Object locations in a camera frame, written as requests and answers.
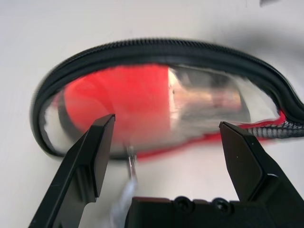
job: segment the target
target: reflective surface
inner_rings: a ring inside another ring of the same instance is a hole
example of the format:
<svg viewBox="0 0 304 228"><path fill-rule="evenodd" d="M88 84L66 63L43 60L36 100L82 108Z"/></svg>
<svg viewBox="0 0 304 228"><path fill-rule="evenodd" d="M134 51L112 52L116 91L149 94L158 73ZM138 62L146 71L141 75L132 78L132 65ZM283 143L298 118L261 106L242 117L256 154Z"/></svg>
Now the reflective surface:
<svg viewBox="0 0 304 228"><path fill-rule="evenodd" d="M220 121L253 124L279 117L248 79L213 69L118 66L65 86L41 113L45 141L66 153L92 122L116 114L111 150L171 146L219 131Z"/></svg>

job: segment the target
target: black rubber edge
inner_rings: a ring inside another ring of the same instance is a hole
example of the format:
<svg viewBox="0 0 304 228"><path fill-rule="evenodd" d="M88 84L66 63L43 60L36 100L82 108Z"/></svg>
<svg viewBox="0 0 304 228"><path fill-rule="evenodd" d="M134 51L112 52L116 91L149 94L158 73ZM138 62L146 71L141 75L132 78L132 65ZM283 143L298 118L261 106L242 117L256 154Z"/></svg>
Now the black rubber edge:
<svg viewBox="0 0 304 228"><path fill-rule="evenodd" d="M41 148L57 156L42 137L43 104L73 80L108 67L158 63L213 68L243 76L269 94L286 117L304 123L304 105L288 81L272 66L248 54L213 44L176 39L140 39L107 44L81 52L55 67L40 84L31 108L31 127Z"/></svg>

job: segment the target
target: black screw head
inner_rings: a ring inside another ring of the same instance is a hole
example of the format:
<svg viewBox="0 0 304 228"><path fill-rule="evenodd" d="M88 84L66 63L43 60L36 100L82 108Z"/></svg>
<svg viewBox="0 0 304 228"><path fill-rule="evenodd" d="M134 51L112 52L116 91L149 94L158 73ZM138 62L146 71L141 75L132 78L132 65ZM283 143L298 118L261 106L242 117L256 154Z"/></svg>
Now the black screw head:
<svg viewBox="0 0 304 228"><path fill-rule="evenodd" d="M232 212L231 204L222 198L215 198L212 205L222 214L228 215Z"/></svg>
<svg viewBox="0 0 304 228"><path fill-rule="evenodd" d="M184 196L177 197L174 200L173 205L180 213L191 213L194 210L194 203Z"/></svg>

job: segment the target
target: red lining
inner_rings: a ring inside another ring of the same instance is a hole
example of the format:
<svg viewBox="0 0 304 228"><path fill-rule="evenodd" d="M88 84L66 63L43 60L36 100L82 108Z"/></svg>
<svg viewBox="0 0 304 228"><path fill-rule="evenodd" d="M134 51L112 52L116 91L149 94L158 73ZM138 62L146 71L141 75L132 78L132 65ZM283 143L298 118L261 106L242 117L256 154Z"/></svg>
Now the red lining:
<svg viewBox="0 0 304 228"><path fill-rule="evenodd" d="M266 126L266 125L280 125L282 123L284 123L284 121L286 120L286 117L284 115L284 113L282 111L280 111L280 117L277 120L274 121L264 121L264 122L260 122L260 123L253 123L253 124L241 124L240 127L244 128L244 129L248 129L248 128L253 128L253 127L262 127L262 126ZM265 138L257 138L259 141L264 141L267 140ZM157 150L153 150L153 151L145 151L145 152L138 152L137 155L137 159L140 161L146 160L146 159L150 159L152 157L156 157L159 155L169 155L172 152L177 152L177 151L181 151L181 149L190 147L190 146L194 146L194 145L199 145L199 144L212 144L214 142L218 142L221 140L220 137L220 133L214 133L214 134L207 134L204 135L202 138L197 138L197 139L192 139L189 140L183 144L180 145L175 145L172 146L170 148L165 148L165 149L157 149Z"/></svg>

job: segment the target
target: zipper teeth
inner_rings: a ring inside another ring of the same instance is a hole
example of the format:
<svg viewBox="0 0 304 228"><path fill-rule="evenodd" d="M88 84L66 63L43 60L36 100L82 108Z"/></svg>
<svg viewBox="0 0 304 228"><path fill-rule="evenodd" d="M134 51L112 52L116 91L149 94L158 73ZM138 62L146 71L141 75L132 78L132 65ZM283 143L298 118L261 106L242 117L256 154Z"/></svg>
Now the zipper teeth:
<svg viewBox="0 0 304 228"><path fill-rule="evenodd" d="M112 43L100 45L100 46L93 47L93 48L87 49L85 51L82 51L82 52L68 58L67 60L61 62L56 67L54 67L53 70L51 70L50 73L47 75L47 78L44 82L46 82L47 79L50 76L52 76L54 73L56 73L56 71L59 70L60 68L70 64L71 62L73 62L79 58L90 55L92 53L109 50L109 49L114 49L114 48L122 48L122 47L126 47L126 46L144 46L144 45L176 45L176 46L186 46L186 47L195 47L195 48L205 48L205 49L214 50L214 51L218 51L218 52L229 53L229 54L233 54L235 56L239 56L239 57L254 61L260 65L266 66L267 68L274 71L276 74L280 74L275 68L273 68L269 64L265 63L264 61L262 61L258 58L255 58L251 55L248 55L246 53L243 53L243 52L240 52L240 51L237 51L234 49L230 49L228 47L223 47L223 46L195 41L195 40L142 38L142 39L130 39L130 40L112 42Z"/></svg>

